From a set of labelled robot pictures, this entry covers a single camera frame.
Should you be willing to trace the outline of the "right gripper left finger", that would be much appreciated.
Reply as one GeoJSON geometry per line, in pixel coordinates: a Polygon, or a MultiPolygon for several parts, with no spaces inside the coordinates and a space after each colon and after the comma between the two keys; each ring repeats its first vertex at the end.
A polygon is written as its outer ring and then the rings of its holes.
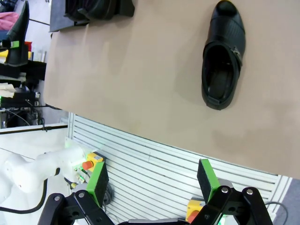
{"type": "Polygon", "coordinates": [[[102,209],[109,177],[104,162],[96,163],[87,187],[68,197],[60,193],[49,195],[39,225],[73,225],[85,219],[90,225],[112,225],[113,221],[102,209]]]}

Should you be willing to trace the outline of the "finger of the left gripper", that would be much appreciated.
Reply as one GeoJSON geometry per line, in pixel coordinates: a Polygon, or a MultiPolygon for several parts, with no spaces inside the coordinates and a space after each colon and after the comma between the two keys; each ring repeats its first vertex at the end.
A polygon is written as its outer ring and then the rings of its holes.
{"type": "Polygon", "coordinates": [[[10,40],[1,41],[2,49],[11,49],[11,48],[18,48],[18,47],[19,47],[19,41],[10,41],[10,40]]]}

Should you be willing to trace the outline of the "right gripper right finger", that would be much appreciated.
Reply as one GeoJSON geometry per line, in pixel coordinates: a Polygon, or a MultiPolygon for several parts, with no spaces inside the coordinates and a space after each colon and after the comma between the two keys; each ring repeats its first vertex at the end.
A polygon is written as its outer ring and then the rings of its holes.
{"type": "Polygon", "coordinates": [[[228,185],[221,185],[209,160],[200,159],[197,179],[205,205],[194,218],[193,225],[216,225],[224,215],[231,215],[239,225],[271,225],[272,220],[255,187],[241,192],[228,185]]]}

